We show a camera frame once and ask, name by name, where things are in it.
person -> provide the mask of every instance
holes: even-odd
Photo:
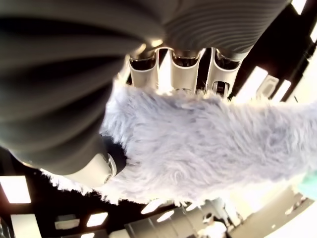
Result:
[[[208,224],[205,229],[198,231],[198,238],[226,238],[227,227],[224,221],[216,221],[212,213],[203,217],[203,223]]]

faux fur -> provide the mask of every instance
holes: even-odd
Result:
[[[97,188],[111,203],[202,201],[317,169],[316,103],[235,104],[216,95],[159,95],[116,84],[101,133],[121,143],[129,158]],[[51,179],[61,189],[90,189]]]

white plastic housing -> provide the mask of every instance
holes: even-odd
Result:
[[[159,81],[159,52],[157,51],[155,54],[157,55],[156,63],[153,68],[148,70],[136,70],[131,66],[129,61],[132,84],[134,87],[151,87],[157,89]]]
[[[216,49],[212,48],[209,72],[208,72],[208,77],[206,82],[206,89],[212,90],[213,83],[218,81],[228,83],[229,84],[228,92],[226,95],[224,95],[225,97],[228,97],[232,91],[234,81],[236,80],[236,76],[242,62],[240,62],[239,66],[235,69],[231,69],[231,70],[223,69],[223,68],[220,68],[215,63],[214,61],[215,54],[216,54]]]
[[[116,175],[113,158],[108,156],[109,162],[107,163],[102,154],[96,154],[84,168],[71,175],[65,175],[65,177],[91,188],[100,187]]]
[[[172,60],[172,51],[169,51],[169,57],[171,62],[171,86],[174,89],[189,89],[195,92],[201,56],[199,56],[196,64],[190,67],[182,67],[175,64]]]

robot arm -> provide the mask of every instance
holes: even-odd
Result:
[[[172,85],[194,91],[198,52],[214,47],[207,88],[226,97],[287,0],[130,2],[0,0],[0,145],[18,160],[90,186],[107,182],[124,163],[99,128],[125,56],[134,85],[146,74],[155,87],[156,50],[173,49]],[[152,67],[138,69],[139,61]],[[97,164],[103,169],[87,181]]]

ceiling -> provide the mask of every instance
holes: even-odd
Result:
[[[317,19],[317,1],[307,0],[301,15],[289,5],[265,31],[249,55],[244,59],[238,72],[232,91],[235,95],[243,85],[255,66],[259,66],[279,79],[288,79],[292,82],[288,97],[292,89],[301,79],[301,75],[308,62],[306,58],[311,53],[312,41],[309,37]],[[207,49],[199,67],[198,88],[204,88],[210,62],[210,49]],[[146,218],[142,215],[143,205],[122,201],[118,206],[100,200],[95,194],[82,196],[77,192],[59,191],[49,184],[38,170],[23,166],[8,152],[0,153],[0,176],[25,175],[31,204],[10,204],[0,189],[0,216],[10,225],[10,214],[34,213],[42,237],[60,237],[83,232],[93,231],[96,228],[87,228],[86,223],[90,214],[107,211],[108,219],[98,227],[106,229],[108,233],[124,228],[124,224]],[[169,210],[173,205],[157,209],[152,214]],[[54,227],[59,215],[75,214],[80,219],[77,228],[58,231]]]

